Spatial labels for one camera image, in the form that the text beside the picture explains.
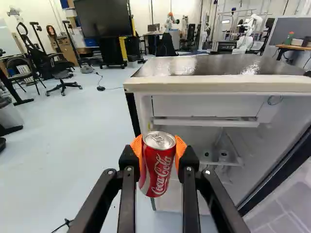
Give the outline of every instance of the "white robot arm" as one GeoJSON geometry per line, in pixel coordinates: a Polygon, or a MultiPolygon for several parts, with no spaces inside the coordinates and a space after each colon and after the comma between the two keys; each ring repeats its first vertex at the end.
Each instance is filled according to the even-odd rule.
{"type": "Polygon", "coordinates": [[[246,36],[250,36],[256,25],[260,25],[262,23],[262,18],[256,14],[252,14],[251,18],[246,24],[243,24],[243,26],[246,29],[246,36]]]}
{"type": "Polygon", "coordinates": [[[249,21],[242,26],[245,28],[245,35],[241,36],[237,41],[237,48],[232,51],[232,53],[245,53],[245,51],[250,50],[253,44],[253,37],[251,34],[254,31],[256,25],[262,23],[262,18],[256,14],[252,14],[249,21]]]}
{"type": "Polygon", "coordinates": [[[173,16],[173,13],[169,12],[167,14],[167,19],[166,19],[166,22],[164,24],[165,33],[170,32],[170,29],[172,29],[172,23],[179,24],[179,19],[175,19],[175,17],[173,16]]]}

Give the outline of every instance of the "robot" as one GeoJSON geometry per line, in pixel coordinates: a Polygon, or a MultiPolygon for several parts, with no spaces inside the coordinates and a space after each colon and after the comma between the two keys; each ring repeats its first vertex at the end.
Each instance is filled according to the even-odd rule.
{"type": "Polygon", "coordinates": [[[250,50],[253,45],[253,37],[251,34],[254,31],[256,25],[262,23],[262,18],[256,14],[252,14],[250,20],[245,24],[240,24],[238,27],[244,27],[246,31],[244,36],[241,36],[237,41],[237,48],[232,51],[232,54],[245,53],[250,50]]]}
{"type": "Polygon", "coordinates": [[[179,24],[179,19],[175,19],[173,13],[169,12],[164,24],[165,32],[163,34],[162,40],[160,41],[160,44],[156,48],[155,55],[157,57],[178,56],[174,49],[172,36],[170,35],[172,23],[179,24]]]}
{"type": "Polygon", "coordinates": [[[169,33],[172,29],[172,23],[179,24],[179,19],[175,19],[172,12],[169,12],[167,15],[166,22],[164,24],[165,33],[169,33]]]}

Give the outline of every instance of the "computer monitor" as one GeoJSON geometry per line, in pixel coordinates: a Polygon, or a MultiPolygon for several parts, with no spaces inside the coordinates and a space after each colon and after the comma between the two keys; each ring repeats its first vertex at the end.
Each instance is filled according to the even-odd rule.
{"type": "Polygon", "coordinates": [[[155,31],[159,31],[159,30],[160,30],[160,24],[159,23],[148,25],[148,31],[149,32],[155,32],[155,31]]]}
{"type": "Polygon", "coordinates": [[[74,1],[85,38],[132,34],[127,0],[74,1]]]}

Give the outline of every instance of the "coca-cola logo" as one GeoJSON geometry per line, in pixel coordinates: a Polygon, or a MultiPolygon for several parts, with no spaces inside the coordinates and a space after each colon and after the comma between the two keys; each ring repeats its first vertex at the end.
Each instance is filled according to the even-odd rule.
{"type": "Polygon", "coordinates": [[[166,182],[171,172],[172,158],[165,156],[164,159],[156,154],[155,172],[157,174],[155,187],[151,187],[152,192],[162,195],[166,190],[166,182]]]}

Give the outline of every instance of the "cable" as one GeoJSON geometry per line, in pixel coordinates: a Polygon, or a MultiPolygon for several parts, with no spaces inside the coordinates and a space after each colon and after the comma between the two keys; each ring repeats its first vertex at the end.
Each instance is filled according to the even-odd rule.
{"type": "Polygon", "coordinates": [[[68,220],[65,218],[65,223],[63,225],[60,225],[58,228],[56,228],[54,231],[52,231],[51,233],[55,233],[57,232],[59,229],[61,229],[62,227],[64,226],[68,226],[68,228],[70,228],[70,223],[72,222],[73,220],[68,220]]]}
{"type": "MultiPolygon", "coordinates": [[[[277,52],[277,51],[279,52],[279,50],[280,50],[280,49],[277,49],[276,52],[277,52]]],[[[276,52],[274,53],[274,55],[273,55],[272,57],[274,57],[274,56],[276,55],[276,52]]],[[[279,52],[279,53],[280,53],[280,52],[279,52]]]]}
{"type": "Polygon", "coordinates": [[[309,59],[306,61],[305,65],[303,66],[303,69],[305,68],[305,66],[306,66],[306,64],[308,63],[308,61],[311,59],[311,51],[309,51],[309,53],[310,53],[310,57],[309,57],[309,59]]]}
{"type": "Polygon", "coordinates": [[[98,72],[96,72],[95,74],[101,76],[101,78],[97,82],[97,90],[98,91],[115,90],[115,89],[123,88],[123,86],[114,87],[114,88],[105,88],[104,86],[100,86],[101,80],[103,79],[103,75],[99,74],[98,72]]]}
{"type": "Polygon", "coordinates": [[[123,88],[123,86],[114,87],[114,88],[106,88],[106,90],[114,90],[114,89],[119,89],[119,88],[123,88]]]}
{"type": "Polygon", "coordinates": [[[98,80],[98,82],[97,82],[97,86],[99,86],[99,85],[100,85],[101,80],[103,79],[103,75],[99,74],[98,72],[96,72],[95,74],[97,74],[97,75],[101,76],[101,78],[100,78],[100,79],[98,80]]]}

